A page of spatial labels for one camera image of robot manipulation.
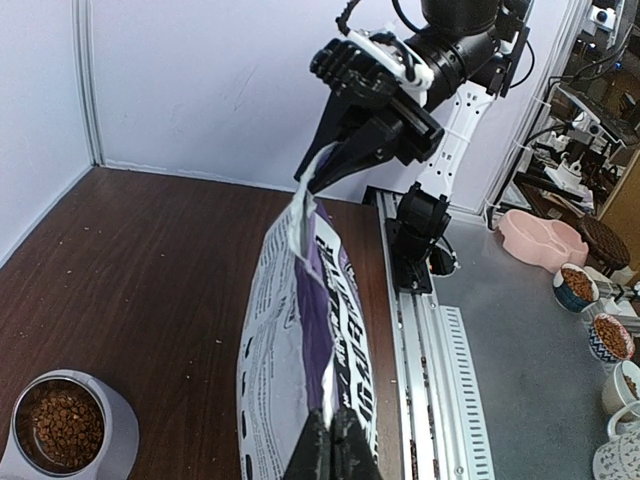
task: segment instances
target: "wooden table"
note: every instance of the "wooden table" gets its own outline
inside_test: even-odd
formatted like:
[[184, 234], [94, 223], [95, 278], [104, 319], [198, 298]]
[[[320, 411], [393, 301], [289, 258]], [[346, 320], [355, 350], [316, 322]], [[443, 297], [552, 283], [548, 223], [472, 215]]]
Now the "wooden table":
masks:
[[[235, 375], [262, 238], [289, 194], [92, 170], [0, 270], [0, 449], [46, 371], [88, 372], [140, 422], [132, 479], [240, 477]], [[380, 468], [400, 478], [386, 277], [373, 208], [327, 201], [359, 281], [374, 357]]]

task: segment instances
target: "pink tray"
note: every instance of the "pink tray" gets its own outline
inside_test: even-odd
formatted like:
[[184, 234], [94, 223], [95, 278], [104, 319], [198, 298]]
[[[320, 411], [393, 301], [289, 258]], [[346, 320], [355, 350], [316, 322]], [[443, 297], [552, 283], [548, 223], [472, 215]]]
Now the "pink tray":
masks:
[[564, 263], [584, 266], [589, 246], [580, 234], [560, 220], [543, 220], [520, 210], [509, 210], [498, 228], [504, 235], [502, 246], [511, 255], [530, 265], [556, 273]]

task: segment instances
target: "white mug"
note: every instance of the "white mug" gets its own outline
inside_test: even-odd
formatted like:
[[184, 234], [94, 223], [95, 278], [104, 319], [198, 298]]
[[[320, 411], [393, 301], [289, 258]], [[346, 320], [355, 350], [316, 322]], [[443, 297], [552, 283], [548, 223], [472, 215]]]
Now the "white mug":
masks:
[[620, 419], [634, 407], [635, 401], [617, 411], [607, 424], [609, 442], [596, 450], [593, 456], [593, 478], [596, 480], [640, 479], [640, 429], [634, 428], [618, 435], [616, 426]]

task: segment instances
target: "gray table surface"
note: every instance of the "gray table surface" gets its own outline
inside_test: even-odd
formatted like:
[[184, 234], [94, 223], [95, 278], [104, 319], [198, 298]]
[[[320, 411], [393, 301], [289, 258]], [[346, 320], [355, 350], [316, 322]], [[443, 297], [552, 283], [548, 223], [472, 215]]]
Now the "gray table surface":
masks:
[[588, 480], [606, 443], [606, 378], [580, 316], [560, 307], [552, 276], [502, 249], [483, 226], [452, 221], [462, 269], [436, 279], [457, 306], [473, 356], [497, 480]]

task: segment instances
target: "white bowl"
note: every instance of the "white bowl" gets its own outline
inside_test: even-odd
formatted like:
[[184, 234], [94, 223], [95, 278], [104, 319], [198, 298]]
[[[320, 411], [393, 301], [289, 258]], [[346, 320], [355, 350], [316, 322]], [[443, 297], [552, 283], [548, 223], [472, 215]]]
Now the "white bowl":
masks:
[[[602, 406], [609, 415], [613, 415], [622, 407], [637, 400], [627, 386], [627, 382], [624, 381], [624, 375], [631, 378], [636, 388], [640, 389], [640, 367], [630, 360], [618, 363], [602, 388]], [[638, 418], [640, 418], [640, 408], [635, 408], [623, 416], [622, 421], [631, 422]]]

